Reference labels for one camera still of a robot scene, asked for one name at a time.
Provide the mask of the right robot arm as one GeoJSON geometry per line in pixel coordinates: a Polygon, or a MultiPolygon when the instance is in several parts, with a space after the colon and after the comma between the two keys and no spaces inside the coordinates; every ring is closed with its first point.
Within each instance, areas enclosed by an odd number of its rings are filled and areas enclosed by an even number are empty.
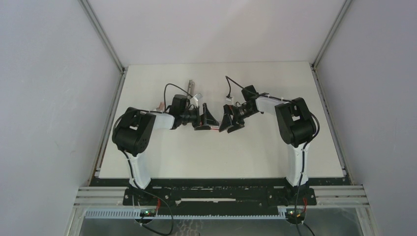
{"type": "Polygon", "coordinates": [[[288,145],[288,166],[286,181],[291,186],[284,191],[286,202],[298,204],[304,197],[299,187],[308,181],[306,160],[311,141],[315,138],[318,127],[315,118],[301,97],[286,100],[272,97],[267,93],[258,93],[253,85],[243,87],[242,105],[224,105],[224,115],[219,132],[228,133],[244,128],[244,120],[257,113],[274,115],[277,120],[281,139],[288,145]]]}

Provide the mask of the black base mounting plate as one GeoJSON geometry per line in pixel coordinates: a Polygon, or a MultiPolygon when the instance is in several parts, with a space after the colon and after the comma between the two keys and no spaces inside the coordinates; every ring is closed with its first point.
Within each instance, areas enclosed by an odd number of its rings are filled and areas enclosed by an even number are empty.
{"type": "Polygon", "coordinates": [[[291,187],[283,178],[153,179],[146,189],[125,179],[95,179],[81,188],[76,203],[94,207],[138,207],[173,215],[255,215],[277,208],[317,206],[321,197],[341,198],[346,177],[311,178],[291,187]]]}

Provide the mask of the left controller board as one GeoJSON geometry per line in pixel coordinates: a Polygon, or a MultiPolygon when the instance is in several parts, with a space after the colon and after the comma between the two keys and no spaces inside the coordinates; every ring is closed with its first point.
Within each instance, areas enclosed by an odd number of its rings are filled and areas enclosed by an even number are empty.
{"type": "Polygon", "coordinates": [[[156,214],[157,214],[157,212],[155,210],[149,209],[149,210],[141,211],[140,217],[141,218],[144,218],[144,217],[155,217],[156,214]]]}

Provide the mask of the small pink white stapler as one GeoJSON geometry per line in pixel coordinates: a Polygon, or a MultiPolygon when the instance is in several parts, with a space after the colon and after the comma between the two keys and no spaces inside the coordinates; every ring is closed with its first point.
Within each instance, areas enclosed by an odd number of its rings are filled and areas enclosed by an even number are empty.
{"type": "Polygon", "coordinates": [[[164,110],[164,108],[165,108],[165,104],[164,104],[164,102],[161,102],[158,106],[158,109],[162,111],[162,110],[164,110]]]}

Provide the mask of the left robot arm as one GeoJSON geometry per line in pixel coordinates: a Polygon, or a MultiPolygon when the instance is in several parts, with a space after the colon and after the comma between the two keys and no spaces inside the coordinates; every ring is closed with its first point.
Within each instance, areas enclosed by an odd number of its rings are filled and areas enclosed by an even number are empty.
{"type": "Polygon", "coordinates": [[[176,94],[171,105],[164,111],[147,111],[129,107],[118,118],[112,131],[112,142],[127,159],[130,171],[129,183],[137,188],[135,199],[148,205],[154,192],[147,188],[151,177],[144,164],[144,153],[154,130],[175,130],[181,125],[191,124],[196,131],[211,130],[220,123],[211,115],[207,104],[202,107],[192,104],[186,95],[176,94]]]}

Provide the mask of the right controller board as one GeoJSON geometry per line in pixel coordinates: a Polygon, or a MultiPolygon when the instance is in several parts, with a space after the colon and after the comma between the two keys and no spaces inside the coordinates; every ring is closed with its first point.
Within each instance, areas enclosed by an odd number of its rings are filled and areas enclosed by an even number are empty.
{"type": "Polygon", "coordinates": [[[305,220],[306,212],[304,210],[290,210],[285,213],[285,219],[290,224],[302,224],[305,220]]]}

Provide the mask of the right aluminium frame post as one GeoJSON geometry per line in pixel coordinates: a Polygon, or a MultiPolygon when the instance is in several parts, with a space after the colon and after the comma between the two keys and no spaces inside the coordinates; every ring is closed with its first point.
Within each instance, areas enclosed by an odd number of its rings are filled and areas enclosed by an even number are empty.
{"type": "Polygon", "coordinates": [[[337,30],[339,29],[340,25],[342,24],[342,21],[344,20],[349,8],[351,7],[353,0],[345,0],[343,1],[343,4],[338,11],[335,20],[333,21],[330,30],[328,31],[323,43],[321,44],[319,51],[317,55],[315,56],[313,63],[311,64],[311,70],[312,72],[317,76],[318,72],[317,69],[320,65],[320,62],[322,61],[322,58],[330,45],[332,39],[336,35],[337,30]]]}

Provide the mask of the aluminium frame post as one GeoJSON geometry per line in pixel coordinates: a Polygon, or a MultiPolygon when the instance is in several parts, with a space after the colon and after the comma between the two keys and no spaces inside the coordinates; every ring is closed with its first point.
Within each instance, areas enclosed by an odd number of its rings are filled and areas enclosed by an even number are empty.
{"type": "Polygon", "coordinates": [[[124,66],[119,58],[119,56],[116,53],[116,50],[114,49],[113,44],[111,43],[105,29],[103,28],[97,14],[95,13],[95,10],[92,7],[92,4],[89,0],[78,0],[79,4],[81,5],[81,8],[84,10],[87,18],[91,22],[95,32],[97,33],[99,39],[101,40],[102,44],[104,45],[104,48],[110,55],[113,63],[115,64],[117,70],[119,71],[119,79],[118,79],[118,85],[116,88],[116,94],[120,93],[122,85],[123,85],[123,76],[124,76],[124,66]]]}
{"type": "Polygon", "coordinates": [[[323,43],[321,44],[319,51],[317,55],[315,56],[313,63],[311,64],[311,70],[312,72],[317,76],[318,72],[317,69],[320,65],[320,62],[322,61],[322,58],[330,45],[332,39],[336,35],[337,30],[339,29],[340,25],[342,24],[342,21],[344,20],[349,8],[351,7],[353,0],[345,0],[343,1],[343,4],[338,11],[335,20],[333,21],[330,30],[328,31],[323,43]]]}

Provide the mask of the left aluminium frame post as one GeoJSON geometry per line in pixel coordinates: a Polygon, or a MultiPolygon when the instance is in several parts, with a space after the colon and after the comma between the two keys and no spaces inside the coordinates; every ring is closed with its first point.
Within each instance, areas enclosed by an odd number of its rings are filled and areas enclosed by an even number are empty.
{"type": "Polygon", "coordinates": [[[123,76],[124,76],[124,66],[119,58],[119,56],[116,53],[116,50],[114,49],[113,44],[111,43],[105,29],[103,28],[97,14],[95,13],[95,10],[92,7],[92,4],[89,0],[78,0],[79,4],[81,5],[81,8],[84,10],[87,18],[91,22],[95,32],[97,33],[99,39],[101,40],[102,44],[104,45],[104,48],[110,55],[113,63],[115,64],[117,70],[119,71],[119,79],[118,79],[118,85],[116,88],[116,94],[120,93],[122,85],[123,85],[123,76]]]}

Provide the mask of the grey black long stapler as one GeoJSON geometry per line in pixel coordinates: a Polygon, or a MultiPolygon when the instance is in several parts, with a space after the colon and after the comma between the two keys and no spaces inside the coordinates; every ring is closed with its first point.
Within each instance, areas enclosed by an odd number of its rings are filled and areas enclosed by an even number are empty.
{"type": "Polygon", "coordinates": [[[188,82],[188,89],[187,89],[187,93],[188,93],[188,97],[191,98],[195,95],[195,82],[193,80],[189,80],[188,82]]]}

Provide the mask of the controller board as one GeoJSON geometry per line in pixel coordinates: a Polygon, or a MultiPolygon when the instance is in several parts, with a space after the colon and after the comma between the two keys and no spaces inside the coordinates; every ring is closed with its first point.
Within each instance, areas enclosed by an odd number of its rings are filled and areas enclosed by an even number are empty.
{"type": "Polygon", "coordinates": [[[144,218],[144,217],[155,217],[156,214],[157,214],[157,212],[155,210],[149,209],[149,210],[141,211],[140,217],[141,218],[144,218]]]}
{"type": "Polygon", "coordinates": [[[290,224],[302,224],[305,220],[306,212],[304,210],[290,210],[285,213],[285,219],[290,224]]]}

